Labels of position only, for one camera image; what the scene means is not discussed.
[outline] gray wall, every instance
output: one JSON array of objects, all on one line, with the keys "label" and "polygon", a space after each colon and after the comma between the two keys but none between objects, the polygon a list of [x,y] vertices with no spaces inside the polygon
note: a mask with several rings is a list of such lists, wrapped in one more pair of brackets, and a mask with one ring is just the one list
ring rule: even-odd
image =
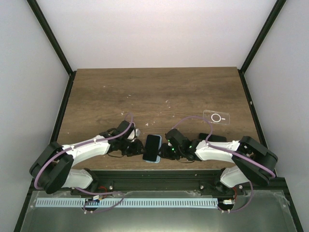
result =
[{"label": "gray wall", "polygon": [[309,1],[287,1],[246,73],[263,132],[309,231]]},{"label": "gray wall", "polygon": [[68,75],[25,0],[1,2],[0,31],[0,231],[11,232]]},{"label": "gray wall", "polygon": [[38,0],[73,69],[240,68],[275,0]]}]

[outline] wooden table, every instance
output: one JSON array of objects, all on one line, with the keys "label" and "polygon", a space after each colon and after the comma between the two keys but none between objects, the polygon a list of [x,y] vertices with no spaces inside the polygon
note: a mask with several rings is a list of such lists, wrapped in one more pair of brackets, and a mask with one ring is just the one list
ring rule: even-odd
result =
[{"label": "wooden table", "polygon": [[[127,112],[134,114],[145,144],[148,134],[164,137],[186,116],[202,116],[204,110],[230,114],[229,125],[214,124],[213,133],[239,140],[248,135],[258,140],[254,122],[235,67],[79,69],[62,122],[58,142],[72,144],[117,127]],[[209,132],[208,124],[189,119],[178,126],[189,139]],[[147,163],[142,155],[112,158],[108,155],[85,160],[75,168],[104,170],[221,169],[223,161],[180,163],[161,159]]]}]

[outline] white magnetic ring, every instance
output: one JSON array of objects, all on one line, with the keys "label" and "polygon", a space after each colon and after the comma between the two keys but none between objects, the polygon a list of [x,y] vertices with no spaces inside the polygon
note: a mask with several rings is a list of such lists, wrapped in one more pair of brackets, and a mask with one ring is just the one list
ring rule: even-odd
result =
[{"label": "white magnetic ring", "polygon": [[[218,121],[216,121],[216,120],[213,119],[213,116],[214,116],[214,115],[219,116],[219,120],[218,120]],[[211,115],[211,119],[212,119],[213,122],[220,122],[220,121],[221,121],[221,116],[220,116],[219,114],[212,114],[212,115]]]}]

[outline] smartphone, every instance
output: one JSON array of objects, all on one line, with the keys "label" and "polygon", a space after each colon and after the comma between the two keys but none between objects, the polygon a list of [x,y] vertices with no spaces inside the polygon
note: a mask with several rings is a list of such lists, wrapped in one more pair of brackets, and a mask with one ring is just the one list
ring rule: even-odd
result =
[{"label": "smartphone", "polygon": [[161,147],[162,137],[161,135],[149,134],[146,139],[145,153],[143,160],[151,163],[159,163],[160,156],[158,156],[159,149]]}]

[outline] white grille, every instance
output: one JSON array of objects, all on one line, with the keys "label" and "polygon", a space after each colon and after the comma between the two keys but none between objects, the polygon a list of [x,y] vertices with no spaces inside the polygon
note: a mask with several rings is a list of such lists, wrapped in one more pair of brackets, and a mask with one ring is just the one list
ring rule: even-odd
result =
[{"label": "white grille", "polygon": [[[86,207],[106,208],[120,199],[107,198]],[[38,198],[36,207],[83,207],[85,198]],[[217,208],[216,198],[125,198],[117,208]]]}]

